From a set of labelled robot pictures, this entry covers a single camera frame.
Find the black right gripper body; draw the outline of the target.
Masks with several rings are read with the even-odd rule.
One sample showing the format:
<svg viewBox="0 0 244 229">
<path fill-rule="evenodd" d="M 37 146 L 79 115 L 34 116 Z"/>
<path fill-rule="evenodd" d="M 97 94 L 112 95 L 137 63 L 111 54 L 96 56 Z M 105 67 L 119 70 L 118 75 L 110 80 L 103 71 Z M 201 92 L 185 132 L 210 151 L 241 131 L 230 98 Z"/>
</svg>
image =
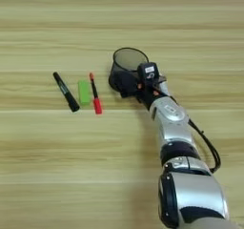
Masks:
<svg viewBox="0 0 244 229">
<path fill-rule="evenodd" d="M 147 110 L 150 109 L 156 99 L 166 96 L 166 94 L 160 90 L 157 82 L 153 82 L 149 85 L 146 85 L 143 82 L 137 82 L 136 88 L 136 99 L 142 103 Z"/>
</svg>

